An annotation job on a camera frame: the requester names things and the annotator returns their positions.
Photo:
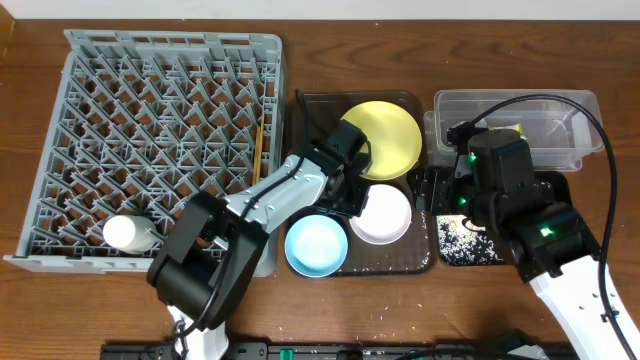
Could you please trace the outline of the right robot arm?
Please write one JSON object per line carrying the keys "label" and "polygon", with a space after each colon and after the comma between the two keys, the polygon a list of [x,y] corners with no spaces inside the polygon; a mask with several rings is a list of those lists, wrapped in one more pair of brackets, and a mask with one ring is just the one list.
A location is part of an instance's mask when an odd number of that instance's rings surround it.
{"label": "right robot arm", "polygon": [[618,298],[603,242],[573,207],[566,179],[534,169],[512,129],[470,137],[469,170],[417,168],[408,181],[418,209],[461,215],[481,227],[546,304],[581,359],[635,359],[639,330]]}

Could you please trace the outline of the wooden chopstick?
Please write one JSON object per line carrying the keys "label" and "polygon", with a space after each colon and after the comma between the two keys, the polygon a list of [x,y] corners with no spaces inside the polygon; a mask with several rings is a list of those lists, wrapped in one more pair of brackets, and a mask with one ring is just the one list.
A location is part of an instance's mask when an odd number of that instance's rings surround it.
{"label": "wooden chopstick", "polygon": [[260,120],[260,126],[256,132],[253,185],[256,185],[260,181],[260,176],[261,176],[262,149],[263,149],[263,142],[264,142],[264,125],[265,125],[265,114],[263,113]]}
{"label": "wooden chopstick", "polygon": [[263,127],[262,124],[258,127],[256,132],[256,142],[254,151],[254,166],[252,174],[252,185],[256,185],[260,180],[261,171],[261,159],[262,159],[262,142],[263,142]]}

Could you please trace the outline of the white cup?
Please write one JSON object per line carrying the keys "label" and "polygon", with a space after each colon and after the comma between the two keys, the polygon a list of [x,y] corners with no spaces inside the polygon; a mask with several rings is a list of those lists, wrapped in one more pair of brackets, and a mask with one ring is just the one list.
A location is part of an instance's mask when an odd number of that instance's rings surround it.
{"label": "white cup", "polygon": [[102,233],[109,246],[138,255],[154,246],[154,237],[149,233],[154,229],[153,222],[143,216],[117,215],[106,221]]}

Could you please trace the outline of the light blue bowl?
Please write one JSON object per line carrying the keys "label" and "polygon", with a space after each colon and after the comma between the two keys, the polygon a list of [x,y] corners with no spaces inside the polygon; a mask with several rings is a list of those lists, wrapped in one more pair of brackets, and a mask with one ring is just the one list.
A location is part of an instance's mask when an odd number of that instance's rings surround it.
{"label": "light blue bowl", "polygon": [[346,260],[348,238],[343,227],[324,215],[308,215],[287,231],[285,257],[291,268],[308,278],[323,278],[336,272]]}

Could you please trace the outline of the yellow round plate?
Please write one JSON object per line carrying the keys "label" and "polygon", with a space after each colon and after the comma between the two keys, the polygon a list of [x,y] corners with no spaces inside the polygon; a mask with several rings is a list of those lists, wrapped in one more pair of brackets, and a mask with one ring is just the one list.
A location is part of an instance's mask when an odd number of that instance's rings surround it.
{"label": "yellow round plate", "polygon": [[372,164],[362,177],[373,181],[398,178],[414,167],[422,151],[421,130],[414,117],[399,105],[368,101],[349,109],[343,120],[367,137]]}

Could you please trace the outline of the white round bowl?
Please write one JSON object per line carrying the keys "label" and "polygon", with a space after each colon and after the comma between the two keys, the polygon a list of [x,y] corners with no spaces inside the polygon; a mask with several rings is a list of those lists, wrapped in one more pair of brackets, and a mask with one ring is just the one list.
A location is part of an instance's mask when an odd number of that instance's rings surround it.
{"label": "white round bowl", "polygon": [[411,224],[412,210],[407,197],[396,187],[376,184],[369,188],[359,216],[349,220],[353,232],[373,245],[388,245],[400,239]]}

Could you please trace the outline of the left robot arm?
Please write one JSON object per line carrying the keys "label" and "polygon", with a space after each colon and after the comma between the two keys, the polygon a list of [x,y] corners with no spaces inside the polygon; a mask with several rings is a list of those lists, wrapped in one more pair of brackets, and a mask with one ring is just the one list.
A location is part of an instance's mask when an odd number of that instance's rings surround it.
{"label": "left robot arm", "polygon": [[364,206],[360,176],[369,141],[300,145],[273,174],[239,193],[194,195],[147,272],[174,319],[176,359],[219,359],[224,325],[239,305],[271,234],[296,212],[319,205],[349,214]]}

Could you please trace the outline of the green orange snack wrapper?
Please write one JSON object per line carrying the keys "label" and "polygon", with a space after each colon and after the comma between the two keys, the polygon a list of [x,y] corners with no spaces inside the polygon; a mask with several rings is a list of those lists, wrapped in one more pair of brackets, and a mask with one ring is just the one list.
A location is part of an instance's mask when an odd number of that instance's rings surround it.
{"label": "green orange snack wrapper", "polygon": [[520,123],[514,124],[514,125],[506,125],[506,126],[490,126],[489,129],[490,130],[501,130],[501,129],[514,130],[519,134],[521,139],[523,140],[527,139],[527,137],[524,134],[523,126]]}

